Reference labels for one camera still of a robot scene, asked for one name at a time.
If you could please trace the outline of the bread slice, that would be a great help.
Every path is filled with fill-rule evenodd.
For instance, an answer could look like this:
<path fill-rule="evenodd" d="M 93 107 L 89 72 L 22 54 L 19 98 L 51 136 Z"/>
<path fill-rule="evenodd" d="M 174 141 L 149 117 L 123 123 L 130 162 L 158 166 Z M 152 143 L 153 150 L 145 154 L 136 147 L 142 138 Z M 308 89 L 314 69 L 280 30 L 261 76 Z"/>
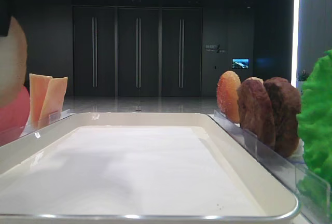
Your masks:
<path fill-rule="evenodd" d="M 25 33 L 12 17 L 8 35 L 1 37 L 1 107 L 12 102 L 25 82 L 27 41 Z"/>

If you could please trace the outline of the front brown meat patty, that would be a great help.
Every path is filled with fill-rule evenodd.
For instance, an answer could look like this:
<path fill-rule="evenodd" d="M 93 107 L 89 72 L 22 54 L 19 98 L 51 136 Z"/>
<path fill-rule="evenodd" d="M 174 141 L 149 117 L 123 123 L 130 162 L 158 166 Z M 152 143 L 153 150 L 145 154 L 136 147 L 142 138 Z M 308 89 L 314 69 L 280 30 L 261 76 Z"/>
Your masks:
<path fill-rule="evenodd" d="M 269 95 L 258 79 L 246 79 L 237 89 L 240 127 L 256 134 L 259 141 L 275 147 L 275 125 Z"/>

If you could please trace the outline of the brown meat patty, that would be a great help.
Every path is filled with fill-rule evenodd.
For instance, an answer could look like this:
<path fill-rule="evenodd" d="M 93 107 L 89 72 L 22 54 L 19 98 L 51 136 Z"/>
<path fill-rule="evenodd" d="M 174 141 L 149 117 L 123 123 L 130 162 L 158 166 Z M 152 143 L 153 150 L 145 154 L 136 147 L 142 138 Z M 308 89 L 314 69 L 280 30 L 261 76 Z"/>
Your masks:
<path fill-rule="evenodd" d="M 299 144 L 297 115 L 301 111 L 300 93 L 287 79 L 281 77 L 267 79 L 264 86 L 273 109 L 274 151 L 287 158 Z"/>
<path fill-rule="evenodd" d="M 237 89 L 240 127 L 256 134 L 259 141 L 275 147 L 275 125 L 269 95 L 258 79 L 246 79 Z"/>

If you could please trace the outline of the front orange cheese slice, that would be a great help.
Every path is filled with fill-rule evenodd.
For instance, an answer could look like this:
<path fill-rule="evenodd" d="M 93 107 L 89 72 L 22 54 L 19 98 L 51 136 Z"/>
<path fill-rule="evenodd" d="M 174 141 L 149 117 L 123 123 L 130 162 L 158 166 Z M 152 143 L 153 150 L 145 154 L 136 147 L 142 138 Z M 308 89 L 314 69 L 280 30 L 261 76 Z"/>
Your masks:
<path fill-rule="evenodd" d="M 39 120 L 53 112 L 62 111 L 67 90 L 67 81 L 68 77 L 53 78 L 50 80 Z"/>

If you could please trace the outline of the orange cheese slice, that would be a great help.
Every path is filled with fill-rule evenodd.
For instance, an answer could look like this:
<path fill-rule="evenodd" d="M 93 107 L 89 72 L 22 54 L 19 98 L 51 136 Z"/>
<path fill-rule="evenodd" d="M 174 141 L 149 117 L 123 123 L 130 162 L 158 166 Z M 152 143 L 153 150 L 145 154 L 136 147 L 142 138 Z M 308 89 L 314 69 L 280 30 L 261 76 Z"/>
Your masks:
<path fill-rule="evenodd" d="M 50 80 L 39 120 L 53 112 L 62 111 L 67 90 L 67 81 L 68 77 L 53 78 Z"/>
<path fill-rule="evenodd" d="M 44 104 L 48 84 L 52 76 L 29 74 L 30 82 L 30 124 L 38 127 L 40 113 Z"/>

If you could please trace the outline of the rear brown meat patty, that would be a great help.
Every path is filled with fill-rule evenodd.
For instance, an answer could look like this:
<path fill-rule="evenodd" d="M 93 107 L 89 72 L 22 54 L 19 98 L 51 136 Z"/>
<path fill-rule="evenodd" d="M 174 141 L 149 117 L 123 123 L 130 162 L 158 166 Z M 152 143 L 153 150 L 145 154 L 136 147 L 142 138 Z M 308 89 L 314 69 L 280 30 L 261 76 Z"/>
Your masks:
<path fill-rule="evenodd" d="M 297 115 L 301 111 L 300 93 L 287 79 L 281 77 L 267 79 L 264 86 L 273 109 L 274 151 L 287 158 L 299 144 Z"/>

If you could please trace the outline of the rear orange cheese slice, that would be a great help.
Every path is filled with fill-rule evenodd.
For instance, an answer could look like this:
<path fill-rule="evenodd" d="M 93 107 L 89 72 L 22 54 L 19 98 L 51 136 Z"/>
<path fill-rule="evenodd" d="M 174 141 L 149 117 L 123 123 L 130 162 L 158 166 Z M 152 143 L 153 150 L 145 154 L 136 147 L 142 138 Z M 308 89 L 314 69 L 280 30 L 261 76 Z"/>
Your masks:
<path fill-rule="evenodd" d="M 52 76 L 29 74 L 30 82 L 30 124 L 38 127 L 40 113 L 44 104 L 48 84 Z"/>

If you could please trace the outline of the front red tomato slice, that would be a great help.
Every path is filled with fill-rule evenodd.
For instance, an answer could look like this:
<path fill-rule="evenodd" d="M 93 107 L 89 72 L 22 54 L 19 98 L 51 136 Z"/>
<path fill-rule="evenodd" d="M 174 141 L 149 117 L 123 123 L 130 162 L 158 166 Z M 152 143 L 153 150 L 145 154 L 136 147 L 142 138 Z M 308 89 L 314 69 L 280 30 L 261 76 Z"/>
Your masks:
<path fill-rule="evenodd" d="M 1 108 L 1 146 L 15 141 L 22 134 L 30 114 L 30 96 L 25 86 L 16 99 Z"/>

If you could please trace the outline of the green lettuce leaf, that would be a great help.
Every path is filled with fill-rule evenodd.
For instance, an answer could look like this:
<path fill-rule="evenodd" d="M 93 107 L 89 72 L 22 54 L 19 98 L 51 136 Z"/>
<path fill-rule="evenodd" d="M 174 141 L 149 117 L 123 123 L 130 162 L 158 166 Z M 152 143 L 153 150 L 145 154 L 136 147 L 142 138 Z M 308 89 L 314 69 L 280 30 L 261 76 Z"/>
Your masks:
<path fill-rule="evenodd" d="M 331 50 L 317 60 L 302 85 L 297 121 L 307 168 L 331 188 Z"/>

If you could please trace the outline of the orange bun slice right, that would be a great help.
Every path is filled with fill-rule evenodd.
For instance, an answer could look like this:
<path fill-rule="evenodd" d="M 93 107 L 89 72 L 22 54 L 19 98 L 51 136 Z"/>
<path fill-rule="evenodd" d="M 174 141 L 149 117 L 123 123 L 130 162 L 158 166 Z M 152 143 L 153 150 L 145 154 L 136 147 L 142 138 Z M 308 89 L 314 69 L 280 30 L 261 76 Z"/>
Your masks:
<path fill-rule="evenodd" d="M 233 71 L 224 72 L 217 83 L 217 105 L 233 123 L 240 122 L 237 94 L 240 84 L 239 76 Z"/>

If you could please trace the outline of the dark triple door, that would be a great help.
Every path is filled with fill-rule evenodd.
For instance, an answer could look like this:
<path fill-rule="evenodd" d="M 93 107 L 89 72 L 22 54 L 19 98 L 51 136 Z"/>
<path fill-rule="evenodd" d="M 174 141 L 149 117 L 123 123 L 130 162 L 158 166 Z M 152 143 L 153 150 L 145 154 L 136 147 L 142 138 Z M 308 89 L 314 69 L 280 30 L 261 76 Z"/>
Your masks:
<path fill-rule="evenodd" d="M 76 96 L 201 94 L 202 11 L 73 7 Z"/>

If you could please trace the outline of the white metal tray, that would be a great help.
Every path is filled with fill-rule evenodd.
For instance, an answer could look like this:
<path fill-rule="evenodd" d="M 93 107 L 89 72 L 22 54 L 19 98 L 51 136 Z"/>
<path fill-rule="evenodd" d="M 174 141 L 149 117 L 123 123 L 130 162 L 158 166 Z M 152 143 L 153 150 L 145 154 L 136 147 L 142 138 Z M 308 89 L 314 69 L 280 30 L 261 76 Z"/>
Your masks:
<path fill-rule="evenodd" d="M 1 223 L 291 223 L 299 212 L 204 114 L 74 114 L 1 148 Z"/>

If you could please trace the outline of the small potted plant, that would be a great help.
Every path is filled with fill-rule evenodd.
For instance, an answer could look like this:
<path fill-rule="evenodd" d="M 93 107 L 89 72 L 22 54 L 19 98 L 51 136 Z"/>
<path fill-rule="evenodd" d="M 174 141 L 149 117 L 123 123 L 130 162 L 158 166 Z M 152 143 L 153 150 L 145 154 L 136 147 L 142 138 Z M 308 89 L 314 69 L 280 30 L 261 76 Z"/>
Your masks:
<path fill-rule="evenodd" d="M 297 81 L 298 82 L 304 82 L 308 79 L 310 76 L 310 73 L 308 73 L 305 69 L 300 71 L 297 75 Z"/>

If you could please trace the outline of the wall display screen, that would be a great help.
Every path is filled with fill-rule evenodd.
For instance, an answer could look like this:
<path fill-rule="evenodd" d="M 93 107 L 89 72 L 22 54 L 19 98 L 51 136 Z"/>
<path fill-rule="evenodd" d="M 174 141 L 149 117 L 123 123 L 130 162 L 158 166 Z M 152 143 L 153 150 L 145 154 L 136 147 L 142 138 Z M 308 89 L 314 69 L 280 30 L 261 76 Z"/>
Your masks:
<path fill-rule="evenodd" d="M 232 69 L 249 69 L 249 59 L 232 59 Z"/>

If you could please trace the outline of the clear left holder rail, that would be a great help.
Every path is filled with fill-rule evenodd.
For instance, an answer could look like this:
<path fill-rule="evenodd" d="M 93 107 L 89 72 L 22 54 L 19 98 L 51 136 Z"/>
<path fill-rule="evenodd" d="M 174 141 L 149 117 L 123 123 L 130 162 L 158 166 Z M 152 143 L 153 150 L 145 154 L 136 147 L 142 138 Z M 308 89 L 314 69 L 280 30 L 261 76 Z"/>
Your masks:
<path fill-rule="evenodd" d="M 73 113 L 70 109 L 64 110 L 62 112 L 57 111 L 49 114 L 47 117 L 36 122 L 31 122 L 29 120 L 26 125 L 1 131 L 1 146 L 7 145 L 19 139 L 20 137 L 38 132 L 38 130 L 40 130 L 41 128 L 47 127 L 57 121 L 69 117 L 72 114 Z"/>

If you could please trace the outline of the clear holder rail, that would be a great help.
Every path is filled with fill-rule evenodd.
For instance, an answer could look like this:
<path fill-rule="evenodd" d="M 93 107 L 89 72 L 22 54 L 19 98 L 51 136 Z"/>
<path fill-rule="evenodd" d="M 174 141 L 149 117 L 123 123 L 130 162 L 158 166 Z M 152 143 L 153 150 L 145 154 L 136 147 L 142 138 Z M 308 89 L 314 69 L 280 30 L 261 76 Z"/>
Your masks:
<path fill-rule="evenodd" d="M 301 216 L 307 223 L 331 223 L 331 184 L 310 171 L 303 157 L 283 158 L 260 142 L 256 135 L 214 111 L 210 115 L 244 150 L 275 179 L 294 193 L 301 205 Z"/>
<path fill-rule="evenodd" d="M 36 122 L 31 122 L 29 120 L 26 125 L 1 131 L 1 146 L 7 145 L 19 139 L 20 137 L 38 132 L 38 130 L 40 130 L 41 128 L 47 127 L 57 121 L 69 117 L 72 114 L 73 113 L 70 109 L 64 110 L 62 112 L 57 111 L 49 114 L 47 117 Z"/>

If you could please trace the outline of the clear right holder rail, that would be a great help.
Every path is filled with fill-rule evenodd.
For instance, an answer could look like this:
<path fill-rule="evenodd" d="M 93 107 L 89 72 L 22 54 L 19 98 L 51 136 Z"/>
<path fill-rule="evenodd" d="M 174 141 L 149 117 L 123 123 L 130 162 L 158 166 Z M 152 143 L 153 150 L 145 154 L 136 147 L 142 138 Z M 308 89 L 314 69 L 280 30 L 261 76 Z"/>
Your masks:
<path fill-rule="evenodd" d="M 301 216 L 307 223 L 331 223 L 331 184 L 310 171 L 303 157 L 283 158 L 260 142 L 256 135 L 214 111 L 210 115 L 244 150 L 275 179 L 294 193 L 301 205 Z"/>

